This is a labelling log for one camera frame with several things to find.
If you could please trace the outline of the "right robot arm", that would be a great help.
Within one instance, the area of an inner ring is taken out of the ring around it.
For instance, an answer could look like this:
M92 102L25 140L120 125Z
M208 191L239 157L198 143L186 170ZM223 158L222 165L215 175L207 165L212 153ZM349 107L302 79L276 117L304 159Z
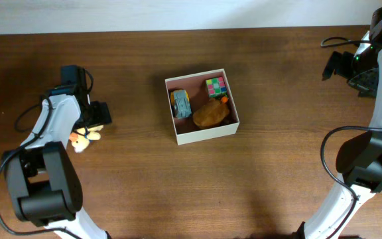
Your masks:
M356 128L360 135L340 147L336 175L328 168L325 156L320 156L334 186L318 211L292 233L292 238L341 238L354 214L382 191L382 7L373 13L370 29L361 40L330 37L320 46L347 44L356 46L356 52L334 51L322 78L327 80L337 74L358 90L359 96L374 98L373 115L367 127Z

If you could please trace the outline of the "cream plush bunny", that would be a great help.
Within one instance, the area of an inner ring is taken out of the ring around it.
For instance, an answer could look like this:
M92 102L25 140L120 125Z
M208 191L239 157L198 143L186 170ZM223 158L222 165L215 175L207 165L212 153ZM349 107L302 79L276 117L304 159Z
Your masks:
M69 140L74 148L74 151L76 153L81 153L90 145L92 141L100 140L100 131L102 129L103 125L75 129L69 136Z

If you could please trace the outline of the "white cardboard box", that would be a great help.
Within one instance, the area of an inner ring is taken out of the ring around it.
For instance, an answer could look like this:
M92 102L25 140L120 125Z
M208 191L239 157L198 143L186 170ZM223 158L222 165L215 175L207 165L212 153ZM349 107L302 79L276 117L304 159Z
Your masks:
M229 98L227 105L230 110L230 114L227 116L227 121L225 123L221 123L217 127L210 129L199 129L191 117L178 119L174 117L174 110L171 109L170 117L172 119L178 145L233 135L236 133L239 126L239 116L237 114L235 102L229 87L225 70L223 69L167 78L164 81L167 94L173 90L186 90L190 97L190 106L195 112L209 100L208 93L206 92L205 81L211 78L219 77L224 79L226 93Z

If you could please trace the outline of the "yellow grey toy truck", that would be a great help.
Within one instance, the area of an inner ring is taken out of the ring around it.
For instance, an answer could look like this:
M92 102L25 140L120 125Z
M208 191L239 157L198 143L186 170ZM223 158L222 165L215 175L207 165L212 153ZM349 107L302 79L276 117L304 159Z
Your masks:
M173 116L182 119L192 115L190 99L186 90L174 90L170 93L170 104L173 108Z

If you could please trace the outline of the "brown plush toy with carrot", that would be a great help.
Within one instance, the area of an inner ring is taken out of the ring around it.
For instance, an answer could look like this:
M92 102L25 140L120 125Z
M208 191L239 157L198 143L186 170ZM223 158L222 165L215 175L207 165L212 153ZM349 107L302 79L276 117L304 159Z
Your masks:
M222 96L220 99L210 98L209 101L197 110L193 116L194 124L200 129L209 129L219 126L230 114L227 105L229 98Z

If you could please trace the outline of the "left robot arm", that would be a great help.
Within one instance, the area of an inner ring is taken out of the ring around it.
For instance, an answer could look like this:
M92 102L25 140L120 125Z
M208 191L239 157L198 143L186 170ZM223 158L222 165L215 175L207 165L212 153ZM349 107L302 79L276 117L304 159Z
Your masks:
M42 96L41 113L21 145L4 152L0 177L5 178L15 216L36 230L22 236L53 232L61 238L109 238L83 208L83 191L66 152L77 134L91 141L111 123L105 102L91 101L94 79L77 65L61 68L61 83ZM8 233L19 235L1 217Z

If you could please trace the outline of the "colourful puzzle cube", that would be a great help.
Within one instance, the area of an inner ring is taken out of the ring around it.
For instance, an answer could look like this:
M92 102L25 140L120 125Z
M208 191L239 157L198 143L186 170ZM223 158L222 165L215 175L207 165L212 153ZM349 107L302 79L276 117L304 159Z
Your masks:
M210 98L221 98L227 94L227 88L223 77L207 79L205 83Z

